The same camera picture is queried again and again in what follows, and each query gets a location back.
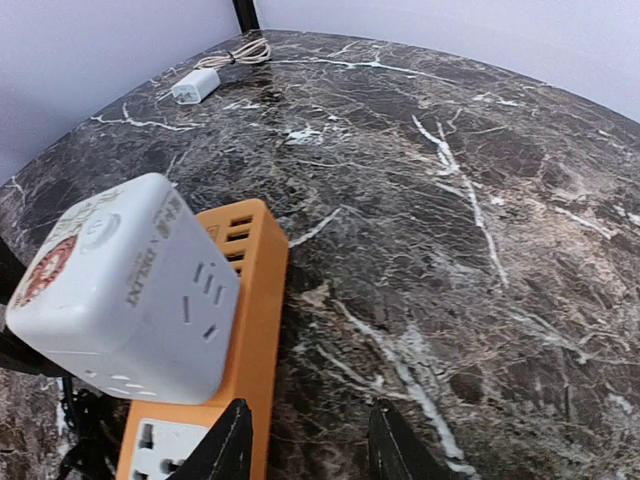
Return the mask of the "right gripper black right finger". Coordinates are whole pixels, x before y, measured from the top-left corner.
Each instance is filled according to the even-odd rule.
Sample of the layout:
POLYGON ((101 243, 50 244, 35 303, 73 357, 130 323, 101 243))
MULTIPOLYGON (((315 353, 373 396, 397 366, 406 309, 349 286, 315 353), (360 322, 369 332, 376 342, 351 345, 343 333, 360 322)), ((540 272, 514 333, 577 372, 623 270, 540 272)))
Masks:
POLYGON ((445 480, 451 474, 422 444, 387 399, 375 401, 368 424, 369 473, 372 479, 445 480))

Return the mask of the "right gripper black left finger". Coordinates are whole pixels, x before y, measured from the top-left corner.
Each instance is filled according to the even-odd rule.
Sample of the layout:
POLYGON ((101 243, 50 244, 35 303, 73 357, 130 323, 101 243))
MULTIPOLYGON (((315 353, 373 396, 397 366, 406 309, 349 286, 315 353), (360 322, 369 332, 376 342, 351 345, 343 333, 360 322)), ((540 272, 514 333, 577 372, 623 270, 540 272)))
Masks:
POLYGON ((252 413, 244 399, 234 399, 172 474, 172 480, 247 480, 252 462, 252 413))

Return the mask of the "orange power strip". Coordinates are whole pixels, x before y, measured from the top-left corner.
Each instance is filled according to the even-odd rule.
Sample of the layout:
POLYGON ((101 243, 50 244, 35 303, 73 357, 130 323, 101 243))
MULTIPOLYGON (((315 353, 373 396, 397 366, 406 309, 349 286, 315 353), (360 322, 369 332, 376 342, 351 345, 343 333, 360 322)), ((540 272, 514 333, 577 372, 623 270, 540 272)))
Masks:
POLYGON ((252 413, 249 479, 266 476, 288 240, 258 199, 204 211, 198 220, 240 277, 224 378, 202 405, 134 401, 119 479, 172 479, 234 399, 246 400, 252 413))

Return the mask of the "black adapter with thin cable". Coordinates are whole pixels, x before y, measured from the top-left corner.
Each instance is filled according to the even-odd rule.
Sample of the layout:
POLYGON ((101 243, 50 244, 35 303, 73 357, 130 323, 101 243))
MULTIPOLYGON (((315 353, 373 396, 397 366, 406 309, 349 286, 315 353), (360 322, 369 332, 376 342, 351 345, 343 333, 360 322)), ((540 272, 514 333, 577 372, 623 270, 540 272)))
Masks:
POLYGON ((81 479, 114 479, 121 448, 115 400, 86 388, 75 391, 71 377, 62 378, 62 392, 64 421, 77 442, 63 456, 57 478, 75 471, 81 479))

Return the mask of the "white cube adapter with sticker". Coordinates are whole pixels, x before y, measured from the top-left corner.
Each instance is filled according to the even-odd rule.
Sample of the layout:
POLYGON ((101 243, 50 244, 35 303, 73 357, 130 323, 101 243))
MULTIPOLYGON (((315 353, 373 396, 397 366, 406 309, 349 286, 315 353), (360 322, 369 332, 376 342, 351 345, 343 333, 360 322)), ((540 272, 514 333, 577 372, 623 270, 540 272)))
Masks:
POLYGON ((224 376, 240 279, 171 182, 69 208, 6 310, 30 347, 102 392, 199 405, 224 376))

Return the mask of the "white USB charger with cable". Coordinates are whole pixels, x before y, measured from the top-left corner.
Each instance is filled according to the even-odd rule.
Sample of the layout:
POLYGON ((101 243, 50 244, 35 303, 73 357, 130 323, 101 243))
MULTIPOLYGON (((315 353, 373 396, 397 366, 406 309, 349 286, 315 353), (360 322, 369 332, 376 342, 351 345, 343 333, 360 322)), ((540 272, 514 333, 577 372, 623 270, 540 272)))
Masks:
POLYGON ((199 104, 221 85, 221 69, 233 65, 258 65, 271 57, 271 46, 264 38, 252 40, 236 50, 205 57, 171 87, 171 96, 179 105, 199 104))

